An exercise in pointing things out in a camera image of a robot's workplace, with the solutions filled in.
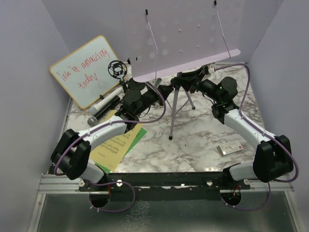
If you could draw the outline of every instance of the green paper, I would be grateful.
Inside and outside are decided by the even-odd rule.
[[[135,139],[131,143],[129,149],[126,151],[126,154],[141,140],[141,138],[147,133],[147,131],[144,128],[141,128],[140,131],[137,133]],[[96,163],[97,166],[99,166],[106,174],[110,173],[111,171],[102,165]]]

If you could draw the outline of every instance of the wire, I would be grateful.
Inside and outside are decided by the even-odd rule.
[[[227,44],[226,44],[226,40],[225,40],[225,36],[224,36],[224,33],[223,33],[223,28],[222,28],[222,25],[221,25],[221,21],[220,21],[220,17],[219,17],[218,9],[217,9],[217,3],[215,3],[215,7],[216,7],[216,12],[217,12],[217,16],[218,16],[218,21],[219,21],[220,28],[221,28],[221,32],[222,32],[222,37],[223,37],[223,40],[224,40],[224,43],[225,43],[225,46],[226,46],[226,49],[227,49],[228,55],[229,55],[229,56],[230,56],[230,58],[231,58],[231,54],[230,54],[230,51],[228,50],[228,47],[227,47]]]
[[[214,102],[208,98],[205,97],[205,95],[202,93],[203,97],[206,99],[206,100],[209,100],[213,105],[214,105]]]
[[[249,89],[249,84],[250,84],[250,77],[251,77],[251,74],[250,74],[250,69],[249,69],[249,66],[247,64],[244,64],[244,63],[236,63],[236,64],[230,64],[230,65],[227,65],[227,66],[222,66],[222,67],[219,67],[219,68],[215,68],[214,71],[218,71],[218,70],[221,70],[221,69],[225,69],[225,68],[229,68],[229,67],[233,67],[233,66],[244,66],[247,70],[247,74],[248,74],[248,82],[247,82],[247,86],[246,86],[246,89],[245,89],[245,93],[243,95],[243,98],[241,100],[241,103],[240,103],[240,106],[239,106],[239,114],[240,116],[251,126],[253,127],[255,130],[257,130],[258,132],[264,134],[264,136],[266,136],[268,139],[274,141],[288,156],[289,158],[292,160],[294,166],[295,166],[295,176],[290,179],[290,180],[278,180],[278,179],[275,179],[275,181],[277,182],[282,182],[282,183],[290,183],[290,182],[293,182],[295,181],[297,178],[298,178],[298,175],[299,175],[299,167],[298,167],[298,164],[295,160],[295,158],[292,156],[292,154],[279,142],[277,141],[275,138],[273,138],[272,136],[270,136],[269,134],[267,133],[264,133],[264,131],[262,131],[260,128],[258,128],[257,126],[255,126],[250,120],[248,120],[248,118],[242,113],[242,107],[243,107],[243,104],[245,102],[245,98],[247,96],[247,93],[248,93],[248,89]]]
[[[233,209],[241,210],[241,211],[255,211],[255,210],[262,209],[262,208],[264,208],[264,207],[267,205],[267,203],[268,203],[269,200],[270,200],[270,196],[271,196],[270,184],[269,184],[269,182],[268,182],[267,184],[268,184],[267,199],[266,199],[266,201],[265,201],[262,205],[260,205],[259,207],[251,208],[251,209],[242,208],[242,207],[237,207],[237,206],[228,204],[228,203],[223,199],[223,197],[221,197],[221,200],[225,203],[226,206],[228,206],[228,207],[230,207],[230,208],[233,208]]]
[[[89,196],[89,203],[91,205],[90,209],[95,208],[98,211],[108,212],[108,213],[120,213],[120,212],[124,212],[124,211],[128,210],[135,202],[135,190],[134,190],[133,186],[130,185],[128,182],[124,182],[124,181],[123,182],[116,182],[115,181],[115,182],[109,182],[109,183],[104,183],[104,184],[96,184],[96,183],[91,183],[90,182],[90,184],[93,185],[93,186],[106,186],[106,185],[113,185],[113,184],[120,184],[120,183],[128,185],[132,189],[132,193],[133,193],[132,201],[131,201],[131,203],[126,208],[119,209],[119,210],[109,210],[109,209],[102,209],[102,208],[99,208],[99,207],[94,207],[92,202],[91,202],[91,198]]]
[[[235,196],[236,190],[239,189],[239,187],[240,187],[240,185],[238,184],[237,187],[236,187],[236,189],[234,189],[233,196]]]
[[[155,36],[154,36],[154,33],[153,33],[153,30],[151,28],[151,25],[150,25],[150,20],[149,20],[149,16],[148,16],[148,10],[145,10],[146,11],[146,18],[147,18],[147,23],[149,25],[149,29],[150,29],[150,32],[151,32],[151,36],[154,40],[154,44],[155,44],[155,49],[156,49],[156,56],[155,56],[155,60],[154,60],[154,67],[155,67],[155,75],[154,75],[154,79],[156,80],[156,69],[157,69],[157,59],[158,59],[158,54],[159,54],[159,49],[158,49],[158,46],[156,45],[156,42],[155,42]]]
[[[144,116],[142,116],[142,117],[145,117],[145,116],[149,113],[150,108],[151,108],[151,106],[149,106],[147,113],[145,113],[145,115],[144,115]]]
[[[118,121],[113,121],[113,122],[110,122],[110,123],[105,123],[105,124],[103,124],[103,125],[101,125],[101,126],[99,126],[99,127],[97,127],[97,128],[94,128],[94,129],[91,130],[89,133],[86,133],[86,134],[80,136],[78,139],[76,139],[76,140],[63,152],[63,154],[62,154],[61,157],[59,158],[57,164],[55,165],[54,174],[55,174],[55,175],[58,175],[58,176],[59,176],[59,175],[64,175],[64,174],[58,174],[58,173],[57,173],[57,170],[58,170],[58,168],[59,168],[59,166],[60,166],[60,163],[63,161],[64,157],[67,155],[67,153],[70,151],[70,149],[71,149],[72,147],[74,147],[79,141],[81,141],[83,138],[89,136],[90,134],[92,134],[92,133],[94,133],[94,132],[96,132],[96,131],[98,131],[98,130],[100,130],[100,129],[106,127],[106,126],[110,126],[110,125],[116,124],[116,123],[135,123],[135,124],[136,124],[136,123],[142,123],[142,124],[148,124],[148,123],[153,123],[153,122],[159,121],[159,120],[164,116],[164,114],[165,114],[165,112],[166,112],[166,103],[165,103],[165,100],[164,100],[162,94],[161,94],[152,84],[150,84],[150,83],[148,83],[148,82],[146,82],[146,84],[147,84],[152,90],[154,90],[154,91],[157,93],[157,95],[161,98],[161,100],[162,100],[162,102],[163,102],[163,107],[164,107],[164,108],[163,108],[162,115],[161,115],[160,117],[155,118],[155,119],[150,120],[150,121],[118,120]]]

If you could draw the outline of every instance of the tripod legs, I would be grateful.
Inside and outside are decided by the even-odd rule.
[[[192,99],[191,99],[191,97],[190,97],[190,94],[189,94],[187,91],[186,91],[185,93],[186,93],[186,95],[187,95],[187,97],[188,97],[188,99],[189,99],[189,102],[190,102],[190,104],[191,104],[192,109],[195,110],[195,106],[193,105],[193,101],[192,101]]]
[[[172,123],[170,125],[169,140],[173,139],[173,129],[174,129],[174,122],[175,122],[175,118],[176,118],[178,92],[179,92],[179,89],[175,89],[173,107],[172,107]]]
[[[170,133],[169,133],[169,140],[173,139],[173,130],[174,130],[174,123],[175,123],[175,118],[176,118],[176,114],[188,103],[190,102],[191,107],[193,110],[195,110],[195,106],[192,102],[192,99],[190,97],[190,94],[188,92],[185,92],[187,97],[188,97],[188,101],[186,101],[185,104],[183,104],[182,107],[180,107],[180,109],[178,111],[176,111],[177,108],[177,100],[178,100],[178,93],[179,93],[179,89],[175,89],[175,93],[174,93],[174,100],[173,100],[173,107],[172,107],[172,122],[170,125]]]

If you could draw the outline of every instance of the white wall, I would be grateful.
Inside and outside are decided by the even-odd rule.
[[[252,89],[268,130],[289,137],[300,168],[293,183],[309,230],[309,1],[286,0],[249,63]]]
[[[126,36],[117,0],[42,0],[72,52],[104,35],[120,59],[128,58]],[[228,62],[249,62],[281,0],[246,0],[240,30],[241,55]]]
[[[2,0],[0,31],[0,230],[25,232],[69,99],[49,66],[68,50],[41,0]]]

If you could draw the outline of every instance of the marble table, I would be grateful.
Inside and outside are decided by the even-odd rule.
[[[234,98],[239,105],[247,83],[247,73],[243,67],[231,67],[214,73],[210,80],[219,83],[226,76],[237,80],[239,94]],[[170,75],[162,78],[162,84],[169,84]],[[146,135],[123,158],[116,172],[202,172],[221,171],[233,164],[254,159],[253,148],[235,131],[215,119],[211,112],[211,102],[206,100],[200,92],[191,95],[195,110],[188,103],[177,115],[173,133],[173,140],[169,140],[171,124],[171,109],[167,110],[163,118],[152,124],[144,124]],[[173,93],[168,101],[172,104]],[[181,88],[178,96],[178,108],[187,101],[186,94]],[[69,111],[67,129],[80,131],[90,128],[87,119],[91,116],[89,109],[82,110],[73,102]],[[162,106],[156,104],[143,120],[161,115]],[[253,121],[263,126],[252,89],[243,107],[244,113]],[[234,140],[239,140],[243,150],[222,156],[218,146]]]

